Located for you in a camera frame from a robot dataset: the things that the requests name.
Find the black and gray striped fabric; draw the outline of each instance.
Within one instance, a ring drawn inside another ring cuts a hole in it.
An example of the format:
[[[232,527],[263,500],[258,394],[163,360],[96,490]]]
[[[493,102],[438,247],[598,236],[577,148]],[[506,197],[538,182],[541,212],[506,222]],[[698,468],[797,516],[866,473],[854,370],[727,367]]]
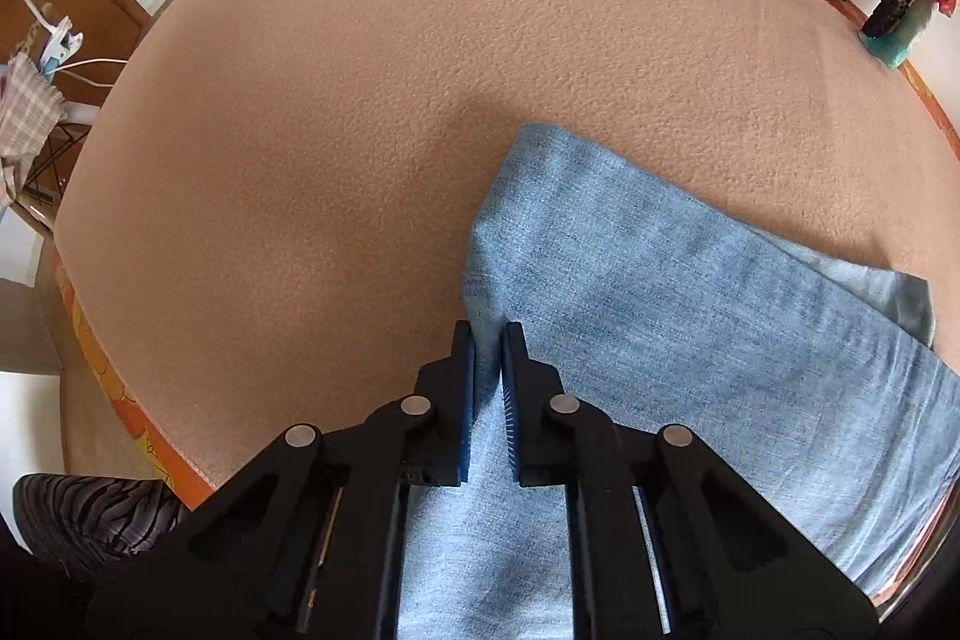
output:
[[[86,584],[112,562],[149,551],[188,514],[162,480],[41,474],[13,487],[13,515],[31,552]]]

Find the light blue fabric lining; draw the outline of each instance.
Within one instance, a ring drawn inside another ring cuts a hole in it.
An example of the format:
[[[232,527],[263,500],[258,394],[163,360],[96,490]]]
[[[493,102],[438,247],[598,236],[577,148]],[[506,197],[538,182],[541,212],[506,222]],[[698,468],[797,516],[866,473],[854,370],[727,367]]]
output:
[[[493,183],[464,301],[469,483],[418,495],[403,638],[571,636],[563,490],[511,481],[507,320],[614,421],[695,429],[868,594],[960,466],[958,378],[904,330],[932,335],[923,281],[757,233],[553,126],[523,127]]]

